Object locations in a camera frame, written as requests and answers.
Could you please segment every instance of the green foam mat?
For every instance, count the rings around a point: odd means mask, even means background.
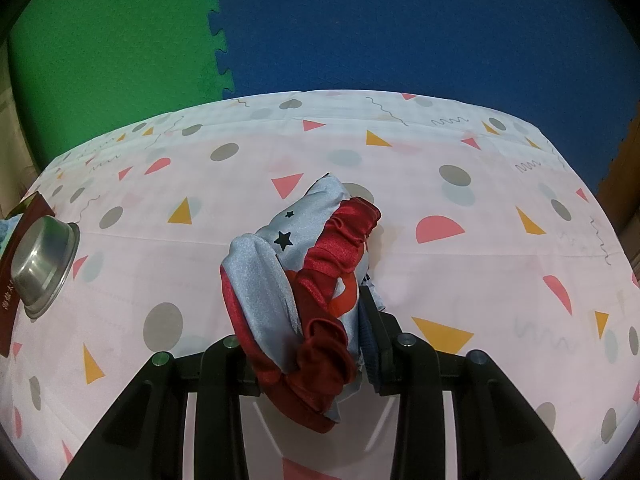
[[[32,0],[9,37],[12,86],[37,163],[140,119],[222,98],[216,0]]]

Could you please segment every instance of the white tablecloth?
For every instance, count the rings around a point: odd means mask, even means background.
[[[232,331],[218,271],[229,242],[329,171],[382,212],[370,275],[402,328],[444,351],[484,349],[581,476],[604,473],[639,418],[640,291],[593,195],[505,113],[318,91],[132,124],[34,183],[82,232],[59,297],[35,322],[18,312],[0,358],[0,422],[39,478],[59,478],[153,351],[183,356]],[[264,396],[242,408],[252,479],[389,476],[398,402],[370,386],[326,435]]]

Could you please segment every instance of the blue cloth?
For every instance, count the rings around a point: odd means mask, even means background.
[[[4,253],[4,248],[9,243],[20,218],[22,218],[22,215],[12,216],[7,220],[0,219],[0,256]]]

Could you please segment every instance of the stainless steel bowl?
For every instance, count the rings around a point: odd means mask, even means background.
[[[56,299],[78,250],[80,229],[53,216],[38,218],[27,229],[11,262],[11,280],[31,319]]]

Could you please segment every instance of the cloth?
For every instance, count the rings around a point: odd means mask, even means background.
[[[12,216],[7,220],[0,219],[0,258],[2,258],[2,253],[4,253],[6,245],[11,239],[11,235],[14,234],[15,227],[18,225],[20,218],[22,218],[21,214]]]
[[[344,389],[359,372],[358,286],[379,219],[327,174],[255,235],[236,238],[220,269],[231,323],[264,392],[319,433],[339,422],[336,398],[360,383]]]
[[[57,480],[153,352],[200,352],[234,331],[220,286],[229,243],[331,172],[383,213],[368,274],[402,329],[486,351],[580,476],[599,480],[640,418],[640,289],[553,140],[471,104],[318,91],[168,112],[62,153],[30,192],[79,225],[78,254],[43,316],[18,310],[0,424],[40,480]],[[250,477],[388,480],[398,405],[363,377],[319,434],[243,397]],[[186,480],[192,434],[190,403]]]

